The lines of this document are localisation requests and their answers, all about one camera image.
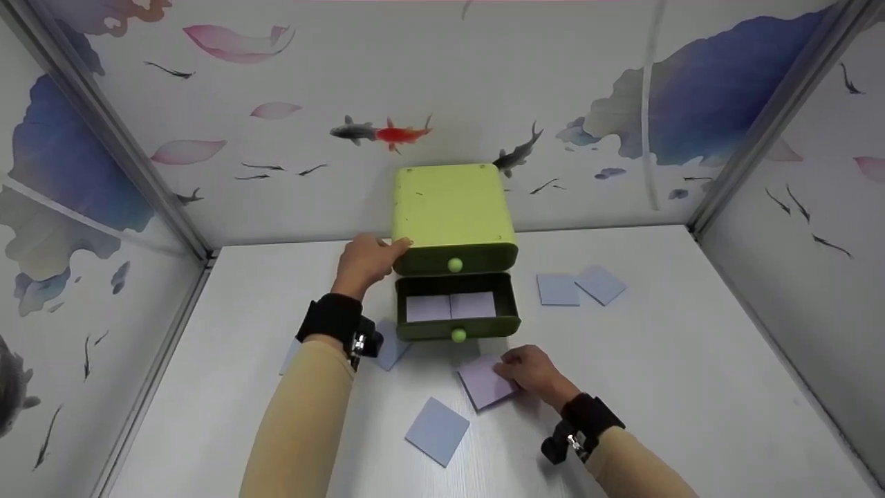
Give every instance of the white table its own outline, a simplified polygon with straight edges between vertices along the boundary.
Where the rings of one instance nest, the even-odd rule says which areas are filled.
[[[681,226],[518,235],[523,324],[508,339],[420,343],[390,372],[363,363],[329,496],[603,496],[574,455],[540,454],[557,419],[529,399],[476,415],[453,372],[479,352],[535,343],[701,496],[874,496]],[[343,242],[225,248],[112,495],[236,496],[252,440],[310,299]],[[601,307],[541,307],[535,274],[596,263],[627,283]],[[393,316],[393,279],[365,313]],[[404,440],[429,396],[471,421],[444,469]]]

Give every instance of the red goldfish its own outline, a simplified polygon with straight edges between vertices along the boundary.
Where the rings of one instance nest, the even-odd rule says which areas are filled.
[[[427,127],[427,125],[430,124],[431,116],[433,116],[433,114],[427,116],[427,121],[424,123],[423,129],[414,129],[412,127],[395,128],[393,126],[393,120],[388,118],[388,126],[377,130],[375,132],[375,138],[387,142],[388,150],[398,154],[400,152],[396,148],[397,144],[414,144],[419,138],[433,131],[433,128]]]

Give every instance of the sticky note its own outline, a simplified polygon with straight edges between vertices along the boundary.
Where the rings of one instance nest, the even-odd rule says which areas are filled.
[[[282,367],[280,367],[280,375],[286,373],[286,368],[289,366],[289,362],[292,361],[292,356],[295,356],[295,351],[298,350],[298,347],[301,346],[301,343],[298,342],[298,339],[292,338],[292,344],[289,346],[289,352],[286,353],[286,359],[282,362]]]
[[[599,304],[605,306],[627,289],[627,285],[599,265],[584,269],[574,282]]]
[[[381,345],[381,351],[375,362],[381,368],[390,371],[412,344],[399,340],[396,336],[396,324],[390,320],[381,320],[375,324],[375,329],[384,336],[384,344]]]
[[[544,306],[580,306],[581,297],[571,275],[538,274],[538,292]]]
[[[477,411],[516,392],[515,384],[492,370],[492,366],[500,362],[499,356],[486,354],[458,368],[461,382]]]
[[[409,296],[405,298],[406,322],[451,320],[449,296]]]
[[[446,467],[469,426],[470,421],[466,418],[436,398],[430,398],[405,434],[405,439]]]
[[[451,317],[485,318],[496,316],[495,294],[491,292],[468,292],[449,296]]]

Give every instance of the green knob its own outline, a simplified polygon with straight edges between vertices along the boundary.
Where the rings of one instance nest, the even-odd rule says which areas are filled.
[[[460,258],[452,258],[449,260],[449,271],[458,273],[464,267],[464,262]]]
[[[467,338],[467,331],[464,329],[455,329],[451,332],[451,340],[455,342],[464,342],[464,339]]]

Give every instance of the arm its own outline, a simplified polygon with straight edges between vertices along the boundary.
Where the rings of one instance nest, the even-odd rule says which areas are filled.
[[[362,301],[409,245],[407,238],[387,245],[356,236],[338,261],[331,292]],[[304,340],[261,419],[241,498],[326,496],[354,374],[341,341],[321,333]]]
[[[559,373],[538,346],[521,346],[501,357],[495,372],[541,398],[558,413],[581,390]],[[696,498],[682,477],[632,434],[612,427],[585,464],[609,498]]]

